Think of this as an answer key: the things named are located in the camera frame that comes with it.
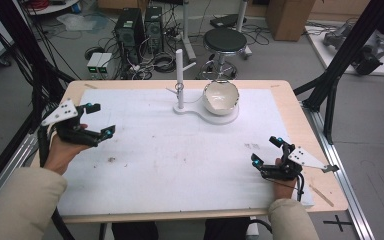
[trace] gray floor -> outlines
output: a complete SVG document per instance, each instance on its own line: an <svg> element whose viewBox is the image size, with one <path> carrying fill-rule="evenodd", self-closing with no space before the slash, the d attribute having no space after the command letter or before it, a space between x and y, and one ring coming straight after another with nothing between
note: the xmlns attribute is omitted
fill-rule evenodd
<svg viewBox="0 0 384 240"><path fill-rule="evenodd" d="M54 24L56 16L42 19L43 23ZM201 31L211 28L210 18L204 20ZM99 21L102 28L90 32L64 32L62 26L50 27L59 33L51 37L52 43L83 79L89 78L85 67L87 61L83 57L85 50L96 46L99 39L110 36L114 27L105 18ZM197 32L200 23L201 19L191 20L190 31ZM250 18L247 24L265 26L263 19ZM248 60L229 59L240 70L239 79L285 79L296 88L324 71L306 36L298 42L278 42L273 41L270 34L262 35L270 40L269 45L250 45L253 55ZM191 40L197 54L197 66L185 72L185 79L194 79L199 66L209 56L202 47L201 38ZM71 74L59 58L57 62L64 72ZM175 75L154 74L153 79L175 79ZM16 66L0 67L0 153L27 117L31 109L30 94L31 88ZM308 94L298 96L299 100ZM333 140L375 238L384 239L384 77L343 75L338 87ZM353 226L344 225L340 231L338 225L323 223L335 221L335 215L342 222L350 221L347 212L311 214L320 238L357 239ZM204 229L201 220L160 222L158 226L161 239L201 239ZM98 224L75 224L70 228L78 239L98 238ZM45 239L60 238L51 226ZM271 236L260 228L259 239L271 239Z"/></svg>

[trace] black stool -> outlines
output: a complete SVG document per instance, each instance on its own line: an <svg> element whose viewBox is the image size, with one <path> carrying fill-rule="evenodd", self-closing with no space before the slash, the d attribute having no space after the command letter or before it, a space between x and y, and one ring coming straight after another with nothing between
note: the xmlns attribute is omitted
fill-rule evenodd
<svg viewBox="0 0 384 240"><path fill-rule="evenodd" d="M224 57L243 52L246 47L245 36L232 29L215 28L204 35L204 47L214 54L202 65L199 79L212 81L229 81L236 79L236 67L225 61Z"/></svg>

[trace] sleeve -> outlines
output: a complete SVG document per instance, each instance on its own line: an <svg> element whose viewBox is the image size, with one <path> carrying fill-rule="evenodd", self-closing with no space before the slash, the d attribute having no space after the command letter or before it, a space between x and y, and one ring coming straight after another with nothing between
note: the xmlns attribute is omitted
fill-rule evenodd
<svg viewBox="0 0 384 240"><path fill-rule="evenodd" d="M41 239L67 181L42 168L18 168L0 190L0 239Z"/></svg>
<svg viewBox="0 0 384 240"><path fill-rule="evenodd" d="M316 229L300 202L278 199L270 205L269 220L274 240L316 240Z"/></svg>

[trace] hand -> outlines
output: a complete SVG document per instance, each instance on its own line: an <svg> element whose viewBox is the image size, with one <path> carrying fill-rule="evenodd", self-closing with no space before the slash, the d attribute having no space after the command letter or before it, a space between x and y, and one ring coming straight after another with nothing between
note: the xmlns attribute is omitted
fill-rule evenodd
<svg viewBox="0 0 384 240"><path fill-rule="evenodd" d="M276 165L281 164L280 158L276 159ZM274 180L273 190L274 190L274 198L282 199L282 198L292 198L292 192L294 191L295 184L297 183L297 179L291 181L283 181L283 180Z"/></svg>
<svg viewBox="0 0 384 240"><path fill-rule="evenodd" d="M72 144L62 141L57 134L52 138L49 156L43 168L56 172L60 175L67 171L68 164L81 151L90 148L86 145Z"/></svg>

